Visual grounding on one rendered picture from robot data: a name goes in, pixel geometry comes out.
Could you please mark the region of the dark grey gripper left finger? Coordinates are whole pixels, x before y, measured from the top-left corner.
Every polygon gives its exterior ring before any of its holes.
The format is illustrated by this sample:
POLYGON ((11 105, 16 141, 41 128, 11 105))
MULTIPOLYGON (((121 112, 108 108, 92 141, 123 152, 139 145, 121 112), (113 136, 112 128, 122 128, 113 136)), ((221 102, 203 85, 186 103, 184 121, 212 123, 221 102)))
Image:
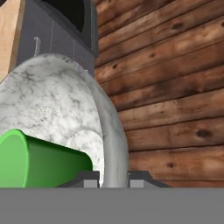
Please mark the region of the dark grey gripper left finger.
POLYGON ((60 185, 59 187, 99 188, 99 180, 99 171, 80 171, 74 179, 60 185))

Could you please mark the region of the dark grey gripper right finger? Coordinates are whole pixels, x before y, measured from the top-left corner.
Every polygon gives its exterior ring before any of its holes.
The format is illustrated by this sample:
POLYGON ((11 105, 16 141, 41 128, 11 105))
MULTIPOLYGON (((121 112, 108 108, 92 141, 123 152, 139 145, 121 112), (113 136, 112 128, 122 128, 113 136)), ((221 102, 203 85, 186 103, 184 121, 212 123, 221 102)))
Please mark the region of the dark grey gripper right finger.
POLYGON ((161 181, 154 179, 148 171, 128 171, 130 188, 169 188, 161 181))

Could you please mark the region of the white marble bowl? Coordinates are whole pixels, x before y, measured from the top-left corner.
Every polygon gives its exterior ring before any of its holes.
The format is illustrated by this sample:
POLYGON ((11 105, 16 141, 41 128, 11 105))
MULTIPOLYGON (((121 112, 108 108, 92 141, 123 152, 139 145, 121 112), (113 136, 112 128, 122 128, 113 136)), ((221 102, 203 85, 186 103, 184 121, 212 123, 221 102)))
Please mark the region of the white marble bowl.
POLYGON ((0 136, 8 130, 86 152, 100 186, 128 185, 127 138, 116 108, 88 70, 42 54, 0 81, 0 136))

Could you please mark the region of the green cup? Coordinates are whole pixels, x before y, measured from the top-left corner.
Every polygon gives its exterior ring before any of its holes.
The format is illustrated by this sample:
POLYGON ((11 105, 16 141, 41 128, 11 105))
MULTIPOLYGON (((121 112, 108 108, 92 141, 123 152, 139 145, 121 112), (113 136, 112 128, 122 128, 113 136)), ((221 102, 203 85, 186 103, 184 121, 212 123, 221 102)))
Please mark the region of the green cup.
POLYGON ((84 152, 12 129, 0 136, 0 188, 56 187, 92 171, 84 152))

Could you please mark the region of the dark grey cabinet run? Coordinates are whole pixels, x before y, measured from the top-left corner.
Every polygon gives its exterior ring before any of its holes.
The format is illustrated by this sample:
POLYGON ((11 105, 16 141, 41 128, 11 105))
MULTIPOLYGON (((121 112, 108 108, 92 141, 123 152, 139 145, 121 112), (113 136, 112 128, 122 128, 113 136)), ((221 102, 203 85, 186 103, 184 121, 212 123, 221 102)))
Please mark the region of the dark grey cabinet run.
POLYGON ((98 21, 92 0, 25 0, 17 63, 59 53, 95 73, 98 21))

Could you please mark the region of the light wood panel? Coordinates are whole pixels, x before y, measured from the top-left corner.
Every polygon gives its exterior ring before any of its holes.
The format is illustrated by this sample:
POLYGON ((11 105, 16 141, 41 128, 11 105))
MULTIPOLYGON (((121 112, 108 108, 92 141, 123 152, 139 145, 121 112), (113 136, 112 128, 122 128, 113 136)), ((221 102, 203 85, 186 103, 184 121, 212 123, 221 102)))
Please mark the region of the light wood panel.
POLYGON ((26 0, 6 0, 0 6, 0 81, 16 66, 26 0))

